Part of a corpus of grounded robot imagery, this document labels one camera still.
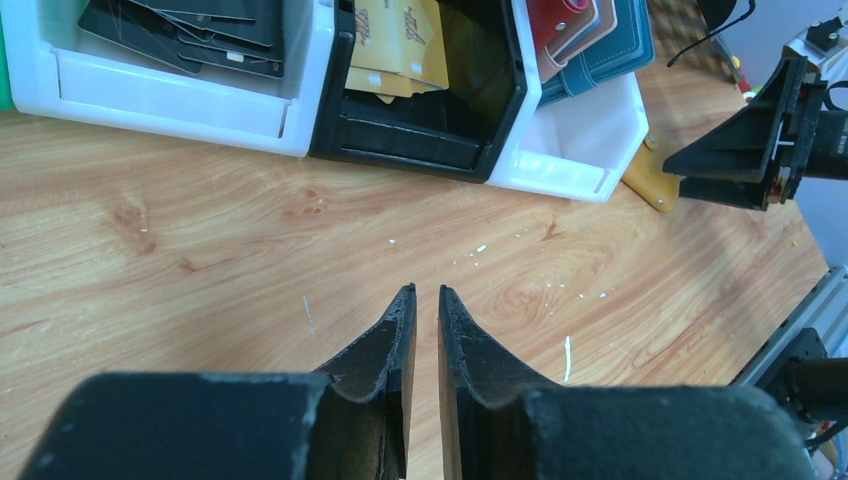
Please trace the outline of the yellow leather card holder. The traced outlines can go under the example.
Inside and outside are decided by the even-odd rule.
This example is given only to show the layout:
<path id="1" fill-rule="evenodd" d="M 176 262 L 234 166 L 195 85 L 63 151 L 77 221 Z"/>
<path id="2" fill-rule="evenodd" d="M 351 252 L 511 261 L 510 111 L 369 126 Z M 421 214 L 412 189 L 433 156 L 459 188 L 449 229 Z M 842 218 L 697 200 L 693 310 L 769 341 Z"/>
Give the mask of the yellow leather card holder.
<path id="1" fill-rule="evenodd" d="M 662 214 L 675 207 L 680 195 L 681 178 L 663 170 L 665 161 L 676 152 L 675 144 L 650 130 L 621 179 Z"/>

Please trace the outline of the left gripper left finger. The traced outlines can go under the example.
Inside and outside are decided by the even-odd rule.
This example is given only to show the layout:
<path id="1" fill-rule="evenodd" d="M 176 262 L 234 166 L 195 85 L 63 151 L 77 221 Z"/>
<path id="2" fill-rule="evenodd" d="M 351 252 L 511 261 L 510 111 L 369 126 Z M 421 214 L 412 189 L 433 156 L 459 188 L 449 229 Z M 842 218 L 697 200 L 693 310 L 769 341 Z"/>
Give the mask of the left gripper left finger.
<path id="1" fill-rule="evenodd" d="M 56 410 L 25 479 L 403 479 L 417 298 L 310 372 L 109 372 Z"/>

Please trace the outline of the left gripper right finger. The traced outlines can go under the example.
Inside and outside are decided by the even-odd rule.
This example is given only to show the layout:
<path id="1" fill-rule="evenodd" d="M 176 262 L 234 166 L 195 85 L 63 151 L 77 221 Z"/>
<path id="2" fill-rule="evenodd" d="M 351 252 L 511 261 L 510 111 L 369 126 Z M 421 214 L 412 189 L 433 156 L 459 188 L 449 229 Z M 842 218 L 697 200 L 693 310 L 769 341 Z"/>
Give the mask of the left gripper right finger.
<path id="1" fill-rule="evenodd" d="M 812 479 L 788 414 L 749 386 L 564 386 L 439 292 L 448 479 Z"/>

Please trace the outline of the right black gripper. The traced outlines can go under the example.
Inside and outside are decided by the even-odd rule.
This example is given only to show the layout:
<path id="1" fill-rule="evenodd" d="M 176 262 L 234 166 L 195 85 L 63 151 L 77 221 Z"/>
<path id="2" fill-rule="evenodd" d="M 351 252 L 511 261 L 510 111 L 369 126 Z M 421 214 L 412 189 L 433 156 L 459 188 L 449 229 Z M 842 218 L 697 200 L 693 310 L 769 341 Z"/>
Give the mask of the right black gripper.
<path id="1" fill-rule="evenodd" d="M 756 211 L 793 199 L 803 179 L 845 181 L 847 107 L 834 94 L 846 89 L 806 57 L 784 57 L 744 108 L 668 157 L 663 171 L 687 177 L 681 197 Z"/>

